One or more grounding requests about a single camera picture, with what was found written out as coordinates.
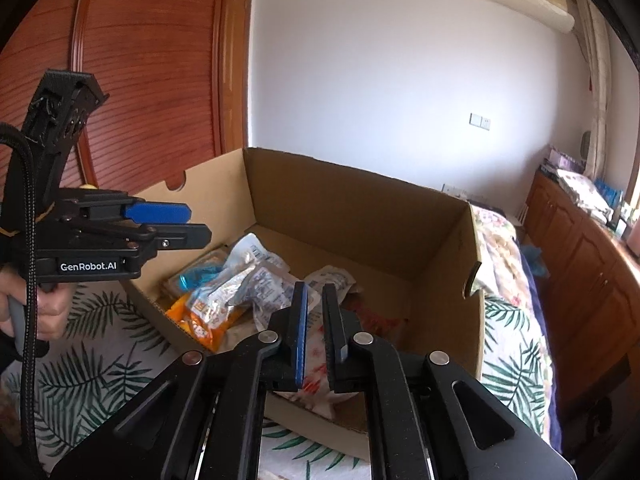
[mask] cardboard box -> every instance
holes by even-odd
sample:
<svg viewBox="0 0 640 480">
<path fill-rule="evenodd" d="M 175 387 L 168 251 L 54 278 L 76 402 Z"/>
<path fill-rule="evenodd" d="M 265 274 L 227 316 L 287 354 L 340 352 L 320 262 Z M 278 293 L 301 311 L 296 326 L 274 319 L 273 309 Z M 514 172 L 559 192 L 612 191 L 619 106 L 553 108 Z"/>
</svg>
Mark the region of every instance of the cardboard box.
<svg viewBox="0 0 640 480">
<path fill-rule="evenodd" d="M 212 231 L 202 251 L 165 251 L 124 283 L 140 312 L 179 350 L 202 349 L 163 311 L 160 283 L 200 254 L 254 232 L 304 278 L 325 265 L 347 269 L 371 310 L 407 318 L 399 349 L 434 350 L 479 377 L 484 347 L 481 292 L 470 295 L 480 265 L 466 202 L 363 170 L 289 153 L 249 148 L 187 170 L 185 186 L 157 184 L 139 196 L 185 202 L 193 222 Z M 309 439 L 369 459 L 359 398 L 337 405 L 330 422 L 270 396 L 265 415 Z"/>
</svg>

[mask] curtain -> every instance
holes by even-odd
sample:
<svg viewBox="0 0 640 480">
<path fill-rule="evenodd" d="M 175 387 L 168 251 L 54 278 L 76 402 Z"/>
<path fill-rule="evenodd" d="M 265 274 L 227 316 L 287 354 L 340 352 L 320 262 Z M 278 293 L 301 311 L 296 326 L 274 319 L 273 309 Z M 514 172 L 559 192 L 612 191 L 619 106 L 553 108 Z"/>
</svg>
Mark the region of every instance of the curtain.
<svg viewBox="0 0 640 480">
<path fill-rule="evenodd" d="M 591 71 L 591 140 L 584 171 L 591 180 L 601 178 L 606 164 L 607 105 L 611 95 L 609 30 L 604 16 L 591 0 L 577 0 Z"/>
</svg>

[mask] wall socket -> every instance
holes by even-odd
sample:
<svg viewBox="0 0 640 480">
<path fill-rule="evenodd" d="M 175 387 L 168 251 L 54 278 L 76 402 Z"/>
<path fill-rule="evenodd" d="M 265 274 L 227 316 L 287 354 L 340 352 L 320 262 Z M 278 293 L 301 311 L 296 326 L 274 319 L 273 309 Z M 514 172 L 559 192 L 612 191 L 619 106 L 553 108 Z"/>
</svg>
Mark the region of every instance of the wall socket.
<svg viewBox="0 0 640 480">
<path fill-rule="evenodd" d="M 471 114 L 471 117 L 469 117 L 469 124 L 477 126 L 478 128 L 484 128 L 485 130 L 491 129 L 491 119 L 487 119 L 486 117 L 482 117 L 478 114 Z"/>
</svg>

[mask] bed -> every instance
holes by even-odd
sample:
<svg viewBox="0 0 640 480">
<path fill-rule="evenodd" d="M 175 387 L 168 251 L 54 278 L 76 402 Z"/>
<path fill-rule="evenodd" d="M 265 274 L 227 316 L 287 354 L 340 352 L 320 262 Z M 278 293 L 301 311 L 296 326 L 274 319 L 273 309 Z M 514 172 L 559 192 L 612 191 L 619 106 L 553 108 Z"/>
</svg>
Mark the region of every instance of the bed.
<svg viewBox="0 0 640 480">
<path fill-rule="evenodd" d="M 482 266 L 475 289 L 485 294 L 482 384 L 560 451 L 553 369 L 529 266 L 513 225 L 472 206 Z M 130 400 L 176 357 L 140 316 L 118 283 L 78 286 L 65 337 L 38 362 L 36 435 L 46 470 Z M 19 438 L 20 365 L 1 378 L 0 425 Z M 367 480 L 369 464 L 264 421 L 260 478 Z"/>
</svg>

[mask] orange package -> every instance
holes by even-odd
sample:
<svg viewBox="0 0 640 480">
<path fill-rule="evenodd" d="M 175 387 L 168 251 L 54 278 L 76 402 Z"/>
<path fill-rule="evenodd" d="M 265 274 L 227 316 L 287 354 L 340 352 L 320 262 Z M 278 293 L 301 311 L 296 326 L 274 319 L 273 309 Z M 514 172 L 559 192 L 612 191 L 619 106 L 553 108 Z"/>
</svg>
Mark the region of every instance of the orange package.
<svg viewBox="0 0 640 480">
<path fill-rule="evenodd" d="M 226 316 L 226 320 L 217 327 L 211 328 L 197 313 L 187 308 L 189 296 L 190 294 L 181 296 L 164 314 L 205 348 L 217 352 L 225 332 L 244 314 L 245 309 L 239 306 L 233 307 Z"/>
</svg>

